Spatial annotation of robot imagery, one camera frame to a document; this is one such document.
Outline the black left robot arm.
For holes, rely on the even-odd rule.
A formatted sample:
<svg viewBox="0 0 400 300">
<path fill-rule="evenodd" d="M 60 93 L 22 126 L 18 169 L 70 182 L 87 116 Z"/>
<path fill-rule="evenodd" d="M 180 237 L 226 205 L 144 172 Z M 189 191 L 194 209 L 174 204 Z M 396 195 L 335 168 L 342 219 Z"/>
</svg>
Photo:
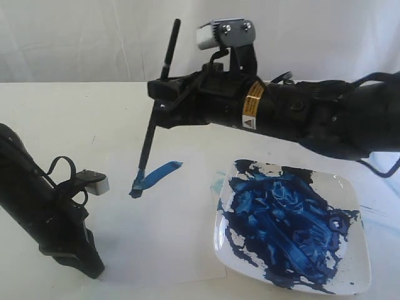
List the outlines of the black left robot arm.
<svg viewBox="0 0 400 300">
<path fill-rule="evenodd" d="M 43 171 L 29 155 L 19 136 L 1 125 L 1 207 L 37 242 L 39 251 L 57 263 L 96 279 L 104 264 L 94 236 L 85 225 L 86 203 L 74 201 L 83 193 L 100 196 L 109 191 L 108 177 L 100 172 L 78 172 L 69 157 L 68 180 L 56 184 L 50 175 L 60 157 Z"/>
</svg>

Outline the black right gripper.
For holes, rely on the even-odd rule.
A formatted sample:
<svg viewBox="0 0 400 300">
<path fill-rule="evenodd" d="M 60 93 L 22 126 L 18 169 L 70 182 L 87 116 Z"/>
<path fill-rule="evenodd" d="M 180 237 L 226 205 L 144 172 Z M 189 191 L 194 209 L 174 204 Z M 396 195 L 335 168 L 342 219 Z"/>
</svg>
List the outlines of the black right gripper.
<svg viewBox="0 0 400 300">
<path fill-rule="evenodd" d="M 148 96 L 157 103 L 155 124 L 177 126 L 218 124 L 240 130 L 265 130 L 266 84 L 257 76 L 209 68 L 188 76 L 147 83 Z M 172 108 L 178 101 L 177 108 Z"/>
</svg>

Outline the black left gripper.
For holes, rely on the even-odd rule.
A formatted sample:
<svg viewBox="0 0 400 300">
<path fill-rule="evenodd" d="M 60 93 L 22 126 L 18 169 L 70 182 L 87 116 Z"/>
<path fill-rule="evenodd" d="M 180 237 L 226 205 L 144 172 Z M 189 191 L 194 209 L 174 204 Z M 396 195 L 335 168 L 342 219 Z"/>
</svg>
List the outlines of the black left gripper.
<svg viewBox="0 0 400 300">
<path fill-rule="evenodd" d="M 81 188 L 45 186 L 41 191 L 44 203 L 40 214 L 39 251 L 57 263 L 77 269 L 97 279 L 105 266 L 95 247 L 92 231 L 84 220 L 88 193 Z"/>
</svg>

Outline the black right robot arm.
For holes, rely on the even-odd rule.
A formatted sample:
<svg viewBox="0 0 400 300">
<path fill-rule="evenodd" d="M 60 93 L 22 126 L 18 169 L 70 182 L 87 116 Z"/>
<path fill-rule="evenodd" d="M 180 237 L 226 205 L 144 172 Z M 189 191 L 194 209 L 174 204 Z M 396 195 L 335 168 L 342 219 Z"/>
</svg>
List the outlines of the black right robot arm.
<svg viewBox="0 0 400 300">
<path fill-rule="evenodd" d="M 156 125 L 166 129 L 218 124 L 353 161 L 399 151 L 398 73 L 286 84 L 204 66 L 149 81 L 147 93 L 156 103 Z"/>
</svg>

